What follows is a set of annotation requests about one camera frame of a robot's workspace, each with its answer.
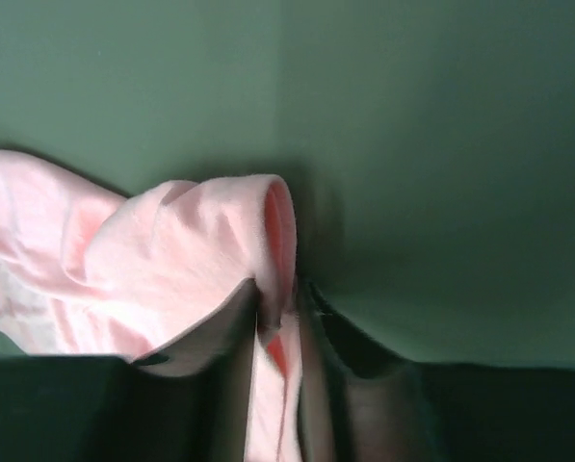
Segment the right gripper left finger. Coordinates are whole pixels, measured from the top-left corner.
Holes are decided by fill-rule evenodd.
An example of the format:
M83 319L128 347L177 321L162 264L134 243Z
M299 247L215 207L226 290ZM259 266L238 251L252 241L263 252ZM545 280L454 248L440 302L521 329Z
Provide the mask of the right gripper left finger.
M259 292L142 358L0 357L0 461L240 461Z

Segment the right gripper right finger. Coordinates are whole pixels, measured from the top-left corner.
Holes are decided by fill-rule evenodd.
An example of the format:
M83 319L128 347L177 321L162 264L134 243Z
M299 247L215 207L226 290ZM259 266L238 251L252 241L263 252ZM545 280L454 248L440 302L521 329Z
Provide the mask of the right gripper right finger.
M575 462L575 369L430 363L299 285L306 461Z

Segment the pink t shirt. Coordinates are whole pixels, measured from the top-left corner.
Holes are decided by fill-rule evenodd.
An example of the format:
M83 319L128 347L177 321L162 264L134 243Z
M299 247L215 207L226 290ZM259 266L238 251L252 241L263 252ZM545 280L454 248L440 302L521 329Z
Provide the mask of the pink t shirt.
M124 198L0 150L0 332L27 353L137 358L261 293L246 458L297 461L296 218L272 174L169 181Z

